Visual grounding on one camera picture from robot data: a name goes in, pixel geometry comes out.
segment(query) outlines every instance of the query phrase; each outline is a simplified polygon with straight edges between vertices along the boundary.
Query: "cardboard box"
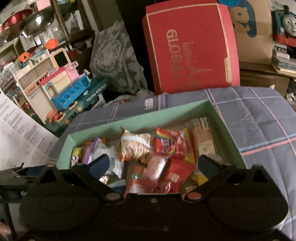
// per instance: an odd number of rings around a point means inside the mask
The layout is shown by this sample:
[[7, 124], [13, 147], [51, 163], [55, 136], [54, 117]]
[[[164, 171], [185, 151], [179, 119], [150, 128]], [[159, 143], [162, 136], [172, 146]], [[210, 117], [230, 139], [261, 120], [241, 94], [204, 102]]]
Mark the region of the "cardboard box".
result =
[[256, 71], [241, 71], [241, 85], [242, 86], [253, 86], [253, 87], [269, 87], [275, 85], [274, 89], [285, 97], [289, 77], [280, 76], [275, 74], [266, 74]]
[[239, 85], [227, 6], [216, 0], [149, 5], [143, 28], [156, 94]]
[[241, 0], [229, 11], [239, 61], [270, 65], [274, 44], [268, 0]]
[[219, 155], [227, 162], [233, 163], [239, 168], [246, 168], [246, 164], [231, 134], [219, 117], [215, 107], [209, 101], [193, 102], [154, 111], [71, 134], [65, 141], [59, 156], [57, 168], [69, 169], [73, 148], [82, 145], [86, 141], [93, 140], [96, 137], [106, 138], [106, 142], [120, 139], [121, 126], [130, 132], [145, 133], [155, 131], [157, 126], [161, 128], [172, 128], [174, 126], [184, 125], [194, 118], [204, 116], [207, 116], [210, 120]]

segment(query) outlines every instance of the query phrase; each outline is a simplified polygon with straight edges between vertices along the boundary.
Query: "blue round object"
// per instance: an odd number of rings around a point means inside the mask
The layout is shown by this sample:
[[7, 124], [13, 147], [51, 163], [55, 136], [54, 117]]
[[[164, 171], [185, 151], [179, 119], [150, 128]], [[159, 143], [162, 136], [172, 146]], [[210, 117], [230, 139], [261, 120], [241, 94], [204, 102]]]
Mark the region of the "blue round object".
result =
[[240, 0], [218, 0], [218, 2], [228, 7], [236, 7], [239, 5]]

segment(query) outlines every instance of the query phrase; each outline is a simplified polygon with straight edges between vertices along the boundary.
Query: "red snack bag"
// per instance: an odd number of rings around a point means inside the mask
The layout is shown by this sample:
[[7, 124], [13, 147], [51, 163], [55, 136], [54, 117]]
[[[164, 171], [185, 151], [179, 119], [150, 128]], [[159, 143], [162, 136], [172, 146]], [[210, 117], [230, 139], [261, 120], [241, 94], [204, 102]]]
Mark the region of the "red snack bag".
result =
[[163, 182], [170, 182], [170, 193], [180, 193], [181, 186], [194, 170], [194, 164], [184, 160], [170, 158], [170, 166]]
[[139, 179], [144, 174], [146, 168], [142, 166], [135, 166], [131, 177], [128, 181], [126, 191], [124, 193], [124, 198], [126, 198], [128, 193], [145, 193], [145, 187], [139, 183]]
[[152, 189], [157, 188], [157, 182], [166, 163], [167, 159], [164, 157], [152, 157], [145, 173], [143, 174], [143, 177], [139, 179], [139, 183]]
[[161, 155], [183, 160], [187, 154], [184, 131], [163, 130], [157, 127], [155, 149]]

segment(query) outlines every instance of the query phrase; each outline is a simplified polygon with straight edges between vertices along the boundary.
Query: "red bowl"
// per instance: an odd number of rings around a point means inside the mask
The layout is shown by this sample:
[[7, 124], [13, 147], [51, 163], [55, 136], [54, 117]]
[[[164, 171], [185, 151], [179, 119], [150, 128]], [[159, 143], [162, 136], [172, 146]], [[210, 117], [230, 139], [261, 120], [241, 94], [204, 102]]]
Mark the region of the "red bowl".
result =
[[17, 13], [15, 13], [13, 16], [11, 16], [10, 18], [8, 18], [3, 24], [3, 28], [7, 28], [13, 24], [16, 24], [20, 21], [22, 21], [23, 19], [25, 19], [26, 17], [30, 16], [33, 13], [32, 9], [24, 9], [22, 11], [19, 11]]

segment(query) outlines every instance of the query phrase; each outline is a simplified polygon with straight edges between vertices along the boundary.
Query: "toy train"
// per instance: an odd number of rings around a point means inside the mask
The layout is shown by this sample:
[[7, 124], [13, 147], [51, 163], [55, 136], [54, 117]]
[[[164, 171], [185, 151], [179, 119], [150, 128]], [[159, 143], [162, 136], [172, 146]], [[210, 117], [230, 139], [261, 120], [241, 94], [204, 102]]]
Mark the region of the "toy train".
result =
[[290, 12], [289, 6], [272, 11], [271, 16], [274, 41], [296, 47], [296, 15]]
[[70, 59], [63, 48], [49, 53], [45, 50], [36, 59], [13, 74], [23, 95], [45, 124], [46, 120], [61, 121], [63, 110], [73, 108], [76, 99], [90, 86], [87, 75], [79, 75], [77, 62]]

